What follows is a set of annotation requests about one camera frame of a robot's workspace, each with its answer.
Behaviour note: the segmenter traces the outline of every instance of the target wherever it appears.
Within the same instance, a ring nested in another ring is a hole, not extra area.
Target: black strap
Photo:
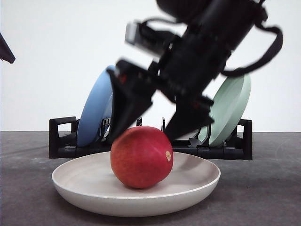
[[[267,32],[272,32],[276,34],[276,38],[272,45],[269,47],[269,49],[266,51],[266,53],[255,63],[244,67],[244,68],[238,68],[234,71],[222,71],[222,74],[229,77],[238,77],[242,76],[246,73],[249,73],[251,71],[254,71],[265,64],[267,64],[269,61],[271,61],[277,53],[281,50],[283,45],[283,34],[280,28],[273,26],[273,27],[264,27],[261,23],[255,23],[255,26],[259,29]]]

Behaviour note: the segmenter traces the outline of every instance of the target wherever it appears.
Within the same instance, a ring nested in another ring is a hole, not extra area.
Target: black object
[[[151,96],[156,89],[177,105],[177,111],[165,129],[170,140],[211,124],[213,120],[209,112],[212,101],[201,95],[210,81],[219,73],[237,77],[256,70],[282,48],[281,30],[262,25],[268,18],[263,2],[157,0],[159,7],[174,16],[176,22],[186,23],[187,30],[179,37],[148,26],[149,22],[159,19],[132,26],[138,28],[132,33],[137,38],[131,39],[131,44],[135,45],[137,41],[137,46],[145,45],[145,49],[160,55],[160,59],[157,63],[152,62],[148,70],[125,60],[117,62],[119,74],[111,73],[115,95],[109,141],[117,138],[151,106]],[[254,25],[275,33],[275,41],[257,62],[234,71],[225,70],[226,61]],[[183,118],[186,119],[185,124],[181,124]]]
[[[16,59],[14,54],[11,52],[10,48],[8,47],[7,43],[5,42],[1,33],[0,33],[0,59],[5,60],[11,64]]]
[[[59,137],[58,125],[71,123],[71,132],[65,136]],[[49,158],[78,158],[81,156],[107,152],[111,150],[111,144],[104,137],[98,139],[86,147],[76,146],[76,130],[79,120],[76,117],[50,119],[49,121]],[[109,119],[102,121],[102,128],[104,129],[110,123]],[[137,126],[142,126],[142,118],[136,121]],[[244,159],[252,160],[252,121],[241,119],[238,125],[244,127],[243,137],[237,136],[237,127],[233,130],[231,135],[224,141],[221,147],[209,147],[210,129],[208,136],[202,145],[192,147],[190,140],[174,140],[172,141],[173,150],[175,152],[188,153],[205,159]],[[162,118],[161,130],[165,130],[165,119]]]

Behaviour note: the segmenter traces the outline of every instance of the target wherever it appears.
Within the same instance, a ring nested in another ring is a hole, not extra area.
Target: white bowl
[[[221,172],[212,162],[174,152],[171,173],[151,188],[132,189],[114,175],[110,152],[87,155],[57,167],[52,180],[69,203],[119,217],[167,214],[191,207],[216,187]]]

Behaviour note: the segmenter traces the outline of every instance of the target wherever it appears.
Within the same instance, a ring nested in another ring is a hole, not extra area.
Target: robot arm
[[[176,103],[176,112],[165,129],[170,140],[213,122],[209,117],[213,101],[202,96],[209,82],[219,73],[241,76],[268,63],[282,48],[279,28],[262,25],[268,16],[264,0],[157,0],[159,7],[187,24],[182,37],[169,31],[151,29],[145,21],[127,26],[126,41],[157,56],[144,70],[120,60],[110,73],[113,111],[109,134],[112,142],[152,104],[159,89]],[[231,53],[253,26],[277,37],[257,62],[245,68],[225,71]]]

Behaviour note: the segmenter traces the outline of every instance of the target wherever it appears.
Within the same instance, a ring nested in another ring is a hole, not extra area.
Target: bowl rim
[[[172,193],[172,194],[164,194],[164,195],[153,195],[153,196],[139,196],[139,197],[126,197],[126,196],[106,196],[106,195],[96,195],[96,194],[88,194],[88,193],[82,193],[82,192],[77,192],[77,191],[73,191],[69,188],[67,188],[66,186],[62,186],[60,185],[57,180],[55,179],[55,174],[57,173],[57,171],[63,167],[65,164],[69,164],[70,162],[72,161],[77,161],[78,159],[80,158],[86,158],[86,157],[91,157],[92,155],[99,155],[99,154],[104,154],[104,153],[108,153],[108,152],[102,152],[102,153],[95,153],[95,154],[90,154],[90,155],[86,155],[86,156],[82,156],[82,157],[79,157],[79,158],[76,158],[76,159],[72,159],[70,161],[67,161],[63,164],[61,164],[60,166],[58,166],[53,172],[52,172],[52,175],[51,175],[51,178],[52,178],[52,181],[54,182],[55,186],[67,191],[67,192],[70,192],[70,193],[74,193],[74,194],[77,194],[77,195],[82,195],[82,196],[88,196],[88,197],[94,197],[94,198],[101,198],[101,199],[125,199],[125,200],[129,200],[129,199],[136,199],[136,200],[139,200],[139,199],[156,199],[156,198],[166,198],[166,197],[170,197],[170,196],[178,196],[178,195],[182,195],[182,194],[188,194],[188,193],[192,193],[192,192],[196,192],[198,190],[202,190],[206,187],[209,187],[215,183],[218,182],[220,176],[221,176],[221,170],[217,167],[217,165],[215,165],[213,162],[207,160],[207,159],[203,159],[201,157],[198,157],[198,156],[195,156],[195,155],[191,155],[191,154],[186,154],[186,153],[180,153],[180,152],[174,152],[174,153],[179,153],[179,154],[183,154],[183,155],[190,155],[192,157],[195,157],[195,158],[200,158],[202,160],[205,160],[206,162],[212,164],[215,168],[217,168],[218,170],[218,176],[212,180],[210,183],[206,184],[206,185],[203,185],[201,187],[197,187],[197,188],[194,188],[194,189],[190,189],[188,191],[183,191],[183,192],[176,192],[176,193]]]

